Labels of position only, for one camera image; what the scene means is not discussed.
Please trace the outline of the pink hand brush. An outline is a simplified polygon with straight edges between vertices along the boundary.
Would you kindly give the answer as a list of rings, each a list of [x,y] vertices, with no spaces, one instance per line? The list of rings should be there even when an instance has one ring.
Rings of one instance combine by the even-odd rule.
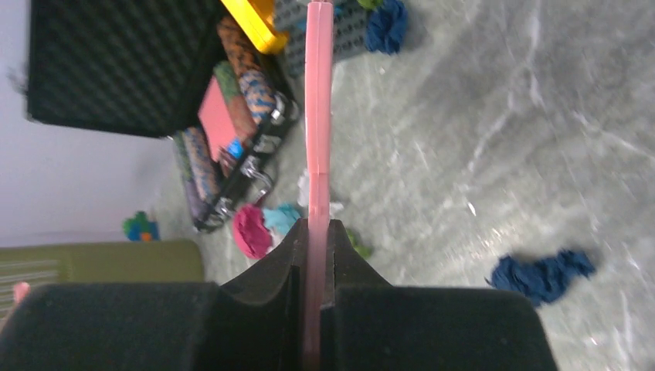
[[[302,369],[321,364],[321,303],[328,245],[331,153],[331,81],[334,5],[307,5],[304,103],[310,201],[307,216],[307,264],[304,285]]]

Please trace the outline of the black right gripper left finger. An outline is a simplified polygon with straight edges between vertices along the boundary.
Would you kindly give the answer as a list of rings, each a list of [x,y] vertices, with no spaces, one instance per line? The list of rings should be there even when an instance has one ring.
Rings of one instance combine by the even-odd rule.
[[[307,224],[224,285],[49,284],[1,329],[3,370],[297,370]]]

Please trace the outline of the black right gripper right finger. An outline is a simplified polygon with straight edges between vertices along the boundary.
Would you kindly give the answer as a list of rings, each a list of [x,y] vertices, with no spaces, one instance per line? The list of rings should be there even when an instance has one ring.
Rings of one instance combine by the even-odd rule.
[[[328,230],[325,370],[554,370],[537,312],[512,291],[401,287]]]

